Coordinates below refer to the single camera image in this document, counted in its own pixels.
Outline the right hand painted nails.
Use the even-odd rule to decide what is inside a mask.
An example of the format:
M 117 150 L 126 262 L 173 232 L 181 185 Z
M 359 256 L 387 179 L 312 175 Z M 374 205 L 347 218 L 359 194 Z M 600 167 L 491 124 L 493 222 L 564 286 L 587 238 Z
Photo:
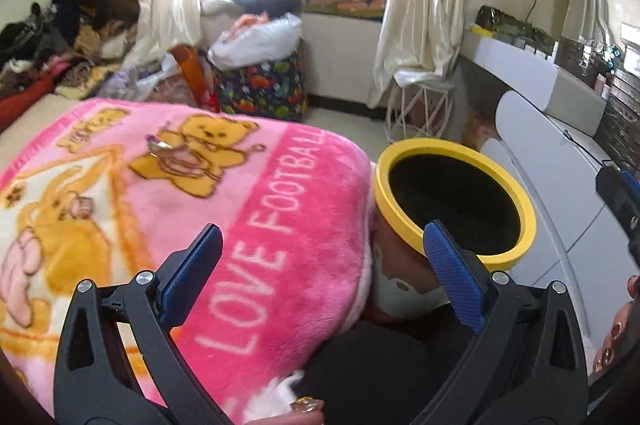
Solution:
M 633 275 L 627 281 L 627 292 L 631 301 L 624 304 L 623 307 L 618 310 L 613 319 L 613 324 L 608 335 L 605 336 L 602 346 L 598 349 L 596 356 L 594 357 L 592 364 L 592 371 L 599 373 L 609 367 L 618 356 L 618 350 L 620 350 L 620 344 L 622 343 L 623 335 L 627 328 L 627 322 L 631 309 L 634 307 L 634 302 L 639 296 L 639 277 Z

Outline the left hand painted nails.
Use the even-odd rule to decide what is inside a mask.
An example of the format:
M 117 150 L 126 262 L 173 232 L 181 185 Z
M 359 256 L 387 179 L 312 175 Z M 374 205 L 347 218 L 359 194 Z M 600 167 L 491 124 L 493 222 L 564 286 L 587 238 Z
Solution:
M 247 425 L 323 425 L 324 402 L 322 400 L 303 397 L 296 399 L 288 413 L 264 419 L 254 419 Z

